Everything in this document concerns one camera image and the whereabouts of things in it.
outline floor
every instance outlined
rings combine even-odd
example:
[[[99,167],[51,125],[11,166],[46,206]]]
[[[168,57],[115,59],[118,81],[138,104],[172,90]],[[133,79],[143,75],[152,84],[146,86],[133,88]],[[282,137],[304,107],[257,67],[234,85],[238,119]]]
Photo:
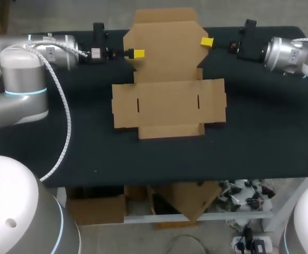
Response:
[[[136,9],[155,7],[193,7],[203,26],[240,26],[250,18],[258,20],[258,25],[298,26],[308,36],[308,0],[16,0],[11,4],[8,33],[91,30],[93,22],[104,22],[107,29],[127,29]],[[270,234],[275,246],[282,228]],[[235,235],[223,221],[161,231],[148,224],[83,226],[80,230],[82,254],[164,254],[169,240],[180,234],[199,238],[209,254],[226,254],[233,253],[229,244]],[[186,238],[168,253],[203,252]]]

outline cardboard flap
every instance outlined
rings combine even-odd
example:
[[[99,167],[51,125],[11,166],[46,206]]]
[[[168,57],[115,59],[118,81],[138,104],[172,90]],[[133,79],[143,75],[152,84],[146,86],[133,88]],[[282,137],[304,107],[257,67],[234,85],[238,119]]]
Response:
[[[197,183],[174,183],[152,188],[191,221],[196,221],[221,192],[218,184],[211,181],[201,186]]]
[[[139,126],[138,95],[134,85],[112,85],[112,111],[115,128]]]
[[[68,200],[66,209],[78,225],[123,223],[124,195],[107,198]]]
[[[146,16],[158,12],[156,17]],[[172,19],[175,13],[182,13],[179,22],[155,22],[157,19]],[[135,23],[123,38],[124,49],[144,49],[146,57],[142,61],[130,62],[136,68],[136,83],[165,81],[186,81],[199,79],[197,67],[208,55],[208,48],[200,45],[202,37],[208,33],[195,21],[184,16],[194,13],[193,9],[141,10],[141,20],[150,23]]]
[[[202,123],[226,122],[227,97],[224,79],[199,81],[199,114]]]
[[[192,8],[143,9],[136,11],[134,24],[196,20],[197,15]]]
[[[140,139],[204,134],[225,122],[224,80],[113,85],[114,127],[139,127]]]

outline black table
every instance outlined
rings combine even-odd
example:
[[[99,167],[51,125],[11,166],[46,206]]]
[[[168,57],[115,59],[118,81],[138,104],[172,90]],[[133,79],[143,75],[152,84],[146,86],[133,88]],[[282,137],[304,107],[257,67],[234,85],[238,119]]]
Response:
[[[219,43],[239,28],[207,28]],[[91,32],[72,34],[90,41]],[[110,31],[109,46],[122,49],[126,30]],[[295,27],[258,28],[273,36],[301,38]],[[263,65],[212,50],[204,78],[225,78],[227,124],[207,127],[201,137],[139,140],[136,130],[113,128],[111,84],[132,83],[125,60],[58,70],[73,118],[73,134],[48,187],[157,184],[173,181],[308,176],[308,79],[269,73]],[[39,122],[0,129],[0,155],[12,157],[38,177],[55,164],[64,144],[66,118],[48,76],[49,115]]]

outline cardboard sheet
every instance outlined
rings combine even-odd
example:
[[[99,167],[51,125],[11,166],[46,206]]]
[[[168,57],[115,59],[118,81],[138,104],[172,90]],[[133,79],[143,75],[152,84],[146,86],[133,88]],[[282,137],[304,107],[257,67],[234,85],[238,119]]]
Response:
[[[87,198],[67,200],[66,209],[78,225],[123,223],[125,197]]]
[[[221,192],[218,184],[212,181],[201,185],[174,183],[156,185],[152,188],[190,221],[196,221]]]
[[[130,60],[135,84],[113,85],[115,128],[139,128],[139,138],[204,134],[204,123],[225,122],[224,80],[202,80],[207,32],[191,8],[139,10],[124,49],[144,49]]]

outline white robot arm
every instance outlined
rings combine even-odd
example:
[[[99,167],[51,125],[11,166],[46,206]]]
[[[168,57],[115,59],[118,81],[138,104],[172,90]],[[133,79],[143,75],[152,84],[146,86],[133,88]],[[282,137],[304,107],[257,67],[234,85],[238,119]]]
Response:
[[[48,115],[45,63],[23,47],[29,45],[57,67],[75,68],[78,53],[56,44],[79,52],[71,35],[0,35],[0,71],[5,87],[5,92],[0,94],[0,127],[33,122]]]

